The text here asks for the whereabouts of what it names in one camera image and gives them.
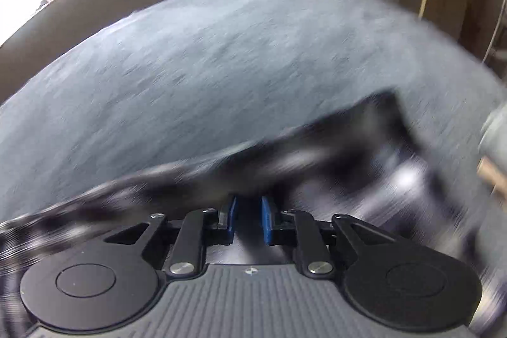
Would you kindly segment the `black white plaid pants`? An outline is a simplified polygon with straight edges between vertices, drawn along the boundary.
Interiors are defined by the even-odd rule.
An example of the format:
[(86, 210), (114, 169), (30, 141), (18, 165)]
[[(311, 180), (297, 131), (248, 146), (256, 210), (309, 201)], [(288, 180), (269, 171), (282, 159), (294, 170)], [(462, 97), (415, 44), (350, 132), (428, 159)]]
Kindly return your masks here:
[[(233, 196), (234, 240), (220, 241)], [(496, 310), (461, 218), (379, 92), (2, 224), (1, 334), (480, 337)]]

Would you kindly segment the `grey bed blanket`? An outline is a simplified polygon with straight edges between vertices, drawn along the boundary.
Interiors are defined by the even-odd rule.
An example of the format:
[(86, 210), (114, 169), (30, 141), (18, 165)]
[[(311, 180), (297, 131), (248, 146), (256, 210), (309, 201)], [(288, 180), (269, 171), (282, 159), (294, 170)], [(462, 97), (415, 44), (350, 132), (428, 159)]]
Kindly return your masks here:
[(86, 39), (2, 105), (1, 217), (387, 87), (449, 195), (482, 215), (479, 131), (506, 89), (454, 39), (383, 0), (166, 0)]

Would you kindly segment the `folded grey garment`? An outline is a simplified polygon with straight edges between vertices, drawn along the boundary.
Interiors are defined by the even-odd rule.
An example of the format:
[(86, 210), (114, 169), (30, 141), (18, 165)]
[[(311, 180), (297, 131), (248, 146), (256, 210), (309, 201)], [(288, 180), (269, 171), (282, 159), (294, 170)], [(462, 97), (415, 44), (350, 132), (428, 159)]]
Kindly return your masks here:
[(506, 199), (506, 104), (490, 113), (481, 133), (477, 173)]

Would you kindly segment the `metal chair frame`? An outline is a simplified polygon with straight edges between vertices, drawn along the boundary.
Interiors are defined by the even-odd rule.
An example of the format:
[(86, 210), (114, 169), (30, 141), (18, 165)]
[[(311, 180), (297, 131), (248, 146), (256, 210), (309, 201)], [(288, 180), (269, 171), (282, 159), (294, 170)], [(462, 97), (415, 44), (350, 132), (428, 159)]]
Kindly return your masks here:
[(506, 61), (506, 48), (500, 46), (505, 31), (506, 31), (506, 0), (503, 0), (495, 24), (495, 28), (491, 36), (491, 40), (489, 41), (488, 47), (485, 50), (485, 55), (482, 59), (482, 63), (486, 64), (492, 59), (499, 60), (502, 62)]

